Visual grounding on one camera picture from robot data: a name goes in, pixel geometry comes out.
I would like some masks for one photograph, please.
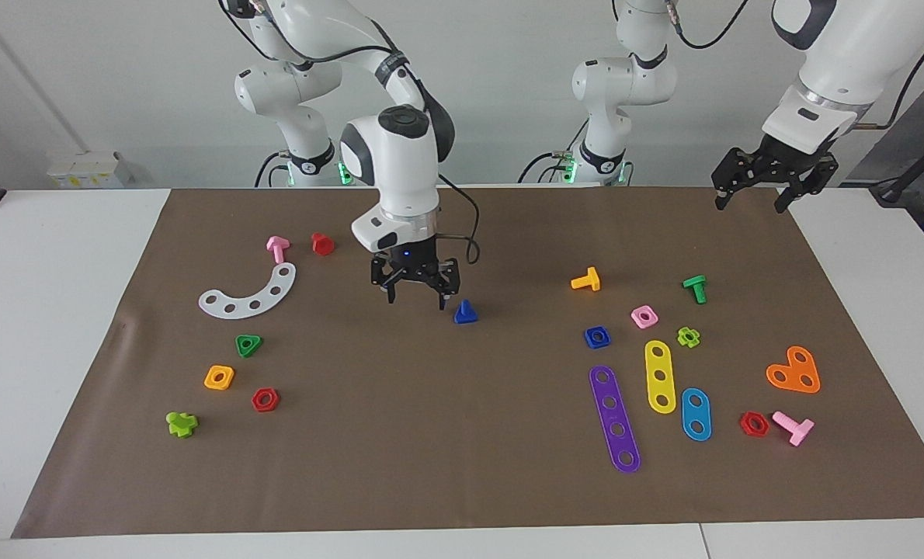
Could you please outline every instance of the orange t-shaped bolt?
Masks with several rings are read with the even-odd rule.
[[[600,291],[600,276],[597,276],[596,268],[593,268],[593,266],[586,269],[586,276],[576,277],[576,279],[572,280],[573,290],[581,290],[583,287]]]

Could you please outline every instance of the purple elongated piece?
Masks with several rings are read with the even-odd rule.
[[[618,471],[633,474],[642,466],[635,436],[628,422],[628,411],[617,388],[617,378],[610,367],[593,367],[589,372],[589,383],[593,386],[596,410],[600,413],[600,425],[607,438],[610,461]]]

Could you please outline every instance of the yellow plate with holes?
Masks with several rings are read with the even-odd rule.
[[[659,340],[645,344],[645,371],[649,406],[660,414],[676,410],[676,383],[672,381],[672,354]]]

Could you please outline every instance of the blue triangle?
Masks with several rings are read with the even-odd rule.
[[[476,321],[479,321],[479,315],[476,315],[476,310],[472,307],[469,300],[462,300],[462,304],[459,305],[458,311],[455,311],[456,325],[469,325],[470,322]]]

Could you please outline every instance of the orange heart-shaped piece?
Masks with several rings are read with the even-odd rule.
[[[789,365],[770,365],[766,369],[766,378],[770,384],[783,390],[817,394],[821,390],[821,378],[814,357],[799,345],[786,351]]]

